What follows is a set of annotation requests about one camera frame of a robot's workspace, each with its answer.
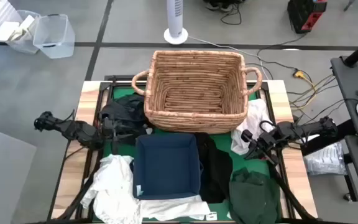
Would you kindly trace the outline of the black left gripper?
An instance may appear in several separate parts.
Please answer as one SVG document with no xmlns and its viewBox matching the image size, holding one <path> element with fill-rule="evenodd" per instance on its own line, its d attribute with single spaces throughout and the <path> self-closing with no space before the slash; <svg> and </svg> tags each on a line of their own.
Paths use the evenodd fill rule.
<svg viewBox="0 0 358 224">
<path fill-rule="evenodd" d="M 111 141 L 111 153 L 113 155 L 119 154 L 119 140 L 116 136 L 116 124 L 113 118 L 108 116 L 101 117 L 101 134 L 106 139 L 112 139 Z"/>
</svg>

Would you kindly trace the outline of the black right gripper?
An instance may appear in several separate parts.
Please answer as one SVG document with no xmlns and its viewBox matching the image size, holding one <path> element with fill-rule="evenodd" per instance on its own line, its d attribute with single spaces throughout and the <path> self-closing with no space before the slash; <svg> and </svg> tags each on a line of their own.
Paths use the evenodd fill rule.
<svg viewBox="0 0 358 224">
<path fill-rule="evenodd" d="M 282 150 L 282 129 L 278 124 L 259 124 L 262 131 L 256 139 L 256 144 L 250 143 L 248 152 L 243 156 L 245 160 L 259 159 L 265 156 L 265 159 L 272 165 L 278 165 L 280 159 L 277 151 Z"/>
</svg>

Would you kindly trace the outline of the white garment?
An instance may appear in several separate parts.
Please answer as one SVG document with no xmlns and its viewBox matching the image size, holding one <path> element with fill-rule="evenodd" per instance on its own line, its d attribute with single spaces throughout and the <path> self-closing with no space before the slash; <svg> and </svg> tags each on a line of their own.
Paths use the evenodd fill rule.
<svg viewBox="0 0 358 224">
<path fill-rule="evenodd" d="M 204 220 L 211 210 L 200 195 L 166 200 L 141 200 L 142 218 L 154 218 L 158 221 L 169 221 L 181 217 Z"/>
<path fill-rule="evenodd" d="M 249 151 L 249 143 L 241 139 L 241 134 L 244 130 L 248 130 L 252 134 L 252 139 L 257 140 L 263 133 L 262 128 L 259 127 L 262 121 L 272 122 L 269 118 L 265 101 L 262 99 L 249 101 L 247 117 L 236 129 L 231 131 L 231 151 L 238 155 L 247 154 Z"/>
<path fill-rule="evenodd" d="M 94 214 L 105 224 L 141 224 L 140 201 L 133 197 L 131 156 L 108 155 L 80 203 L 92 207 Z"/>
</svg>

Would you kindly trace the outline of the dark green garment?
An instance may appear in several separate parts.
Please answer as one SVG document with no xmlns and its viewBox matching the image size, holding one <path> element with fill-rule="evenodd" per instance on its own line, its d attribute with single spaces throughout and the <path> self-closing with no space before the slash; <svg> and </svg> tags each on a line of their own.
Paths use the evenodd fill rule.
<svg viewBox="0 0 358 224">
<path fill-rule="evenodd" d="M 260 172 L 235 171 L 229 182 L 229 213 L 237 224 L 275 224 L 282 214 L 277 183 Z"/>
</svg>

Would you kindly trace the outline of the navy blue fabric bin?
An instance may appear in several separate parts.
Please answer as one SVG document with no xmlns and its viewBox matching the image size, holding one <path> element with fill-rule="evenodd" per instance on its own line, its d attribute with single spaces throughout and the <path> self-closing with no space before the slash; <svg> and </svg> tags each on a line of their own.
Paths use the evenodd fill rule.
<svg viewBox="0 0 358 224">
<path fill-rule="evenodd" d="M 195 135 L 139 136 L 133 161 L 134 197 L 168 200 L 198 195 L 202 169 Z"/>
</svg>

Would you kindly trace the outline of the clear plastic bag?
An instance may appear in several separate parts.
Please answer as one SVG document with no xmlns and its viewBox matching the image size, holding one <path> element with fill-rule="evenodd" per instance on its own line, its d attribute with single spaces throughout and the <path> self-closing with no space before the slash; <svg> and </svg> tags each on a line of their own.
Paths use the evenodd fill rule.
<svg viewBox="0 0 358 224">
<path fill-rule="evenodd" d="M 347 175 L 342 144 L 336 142 L 303 157 L 308 175 Z"/>
</svg>

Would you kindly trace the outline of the black support beam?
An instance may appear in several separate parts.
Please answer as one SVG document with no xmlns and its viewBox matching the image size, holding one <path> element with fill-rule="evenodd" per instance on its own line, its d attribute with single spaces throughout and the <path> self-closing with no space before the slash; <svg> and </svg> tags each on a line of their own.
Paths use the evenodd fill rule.
<svg viewBox="0 0 358 224">
<path fill-rule="evenodd" d="M 353 122 L 349 119 L 337 126 L 338 131 L 333 136 L 323 136 L 319 135 L 318 137 L 310 140 L 306 146 L 301 146 L 301 152 L 303 156 L 307 156 L 313 152 L 316 152 L 328 145 L 334 144 L 348 135 L 355 135 L 356 130 L 353 125 Z"/>
</svg>

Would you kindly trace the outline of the grey side table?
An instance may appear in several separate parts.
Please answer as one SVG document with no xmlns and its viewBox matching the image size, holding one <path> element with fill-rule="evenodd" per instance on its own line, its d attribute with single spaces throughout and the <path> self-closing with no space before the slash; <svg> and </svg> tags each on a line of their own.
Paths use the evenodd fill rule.
<svg viewBox="0 0 358 224">
<path fill-rule="evenodd" d="M 341 58 L 332 58 L 331 67 L 342 96 L 346 99 L 350 120 L 358 134 L 358 114 L 356 111 L 356 100 L 358 101 L 358 96 L 356 95 L 358 90 L 358 62 L 353 67 L 347 67 Z"/>
</svg>

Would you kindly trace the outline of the empty clear plastic bin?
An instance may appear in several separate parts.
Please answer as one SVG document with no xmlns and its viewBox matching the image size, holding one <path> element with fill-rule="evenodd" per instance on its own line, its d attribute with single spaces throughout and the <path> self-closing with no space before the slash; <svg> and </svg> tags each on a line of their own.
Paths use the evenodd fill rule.
<svg viewBox="0 0 358 224">
<path fill-rule="evenodd" d="M 66 14 L 39 17 L 33 45 L 48 58 L 71 57 L 75 47 L 75 33 Z"/>
</svg>

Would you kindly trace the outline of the clear plastic bin with cardboard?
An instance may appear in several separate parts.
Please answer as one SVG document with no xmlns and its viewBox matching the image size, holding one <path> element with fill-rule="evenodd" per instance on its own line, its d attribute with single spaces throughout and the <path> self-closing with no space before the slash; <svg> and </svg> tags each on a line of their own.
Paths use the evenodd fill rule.
<svg viewBox="0 0 358 224">
<path fill-rule="evenodd" d="M 32 11 L 26 11 L 26 10 L 18 10 L 17 12 L 19 13 L 23 21 L 28 15 L 31 15 L 32 17 L 35 18 L 35 22 L 30 26 L 29 28 L 30 32 L 28 34 L 23 35 L 22 37 L 16 39 L 15 41 L 9 41 L 4 43 L 6 43 L 12 49 L 18 52 L 22 52 L 25 54 L 36 54 L 39 51 L 39 49 L 34 45 L 33 41 L 35 36 L 35 30 L 39 23 L 40 14 L 37 14 Z"/>
</svg>

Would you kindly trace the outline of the white tower fan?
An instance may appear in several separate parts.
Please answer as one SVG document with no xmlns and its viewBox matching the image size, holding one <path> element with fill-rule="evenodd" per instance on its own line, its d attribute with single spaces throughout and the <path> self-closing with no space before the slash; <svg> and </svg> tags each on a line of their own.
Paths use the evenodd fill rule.
<svg viewBox="0 0 358 224">
<path fill-rule="evenodd" d="M 167 0 L 167 21 L 164 39 L 172 45 L 185 43 L 188 31 L 183 27 L 183 0 Z"/>
</svg>

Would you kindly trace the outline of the black and red crate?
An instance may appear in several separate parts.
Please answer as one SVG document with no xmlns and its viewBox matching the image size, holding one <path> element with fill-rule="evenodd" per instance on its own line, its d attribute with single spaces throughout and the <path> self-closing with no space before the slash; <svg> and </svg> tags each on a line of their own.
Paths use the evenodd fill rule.
<svg viewBox="0 0 358 224">
<path fill-rule="evenodd" d="M 327 0 L 289 0 L 287 13 L 295 33 L 311 32 L 326 11 L 327 4 Z"/>
</svg>

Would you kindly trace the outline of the person's shoe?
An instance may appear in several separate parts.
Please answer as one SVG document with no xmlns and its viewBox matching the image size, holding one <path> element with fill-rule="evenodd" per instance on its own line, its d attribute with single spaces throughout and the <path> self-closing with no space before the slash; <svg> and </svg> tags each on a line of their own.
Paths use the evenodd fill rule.
<svg viewBox="0 0 358 224">
<path fill-rule="evenodd" d="M 220 10 L 222 12 L 230 12 L 235 6 L 242 4 L 245 0 L 222 0 Z"/>
<path fill-rule="evenodd" d="M 218 0 L 203 0 L 203 1 L 205 2 L 205 7 L 211 11 L 220 8 L 220 3 Z"/>
</svg>

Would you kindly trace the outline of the white cardboard pieces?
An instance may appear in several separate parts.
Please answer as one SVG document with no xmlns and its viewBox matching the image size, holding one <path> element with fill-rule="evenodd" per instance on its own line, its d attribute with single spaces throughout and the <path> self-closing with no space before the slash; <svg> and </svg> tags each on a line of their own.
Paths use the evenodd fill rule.
<svg viewBox="0 0 358 224">
<path fill-rule="evenodd" d="M 35 22 L 35 18 L 28 15 L 23 22 L 3 22 L 0 26 L 0 42 L 9 42 L 19 39 L 28 34 L 30 26 Z"/>
</svg>

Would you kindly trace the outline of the black aluminium table frame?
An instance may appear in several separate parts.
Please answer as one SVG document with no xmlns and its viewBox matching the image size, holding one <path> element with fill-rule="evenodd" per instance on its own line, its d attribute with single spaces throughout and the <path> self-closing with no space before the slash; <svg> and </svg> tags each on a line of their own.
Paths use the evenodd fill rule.
<svg viewBox="0 0 358 224">
<path fill-rule="evenodd" d="M 130 75 L 118 75 L 106 76 L 103 81 L 85 81 L 75 118 L 95 124 L 101 107 L 115 97 L 115 90 L 130 89 L 131 80 Z M 282 80 L 264 80 L 255 96 L 266 102 L 272 121 L 292 121 L 287 91 Z M 76 141 L 69 143 L 47 217 L 48 222 L 60 217 L 75 200 L 92 171 L 99 167 L 102 157 L 102 151 L 89 151 Z M 301 151 L 295 147 L 287 147 L 282 151 L 280 159 L 282 163 L 278 171 L 285 178 L 285 182 L 306 211 L 317 217 Z"/>
</svg>

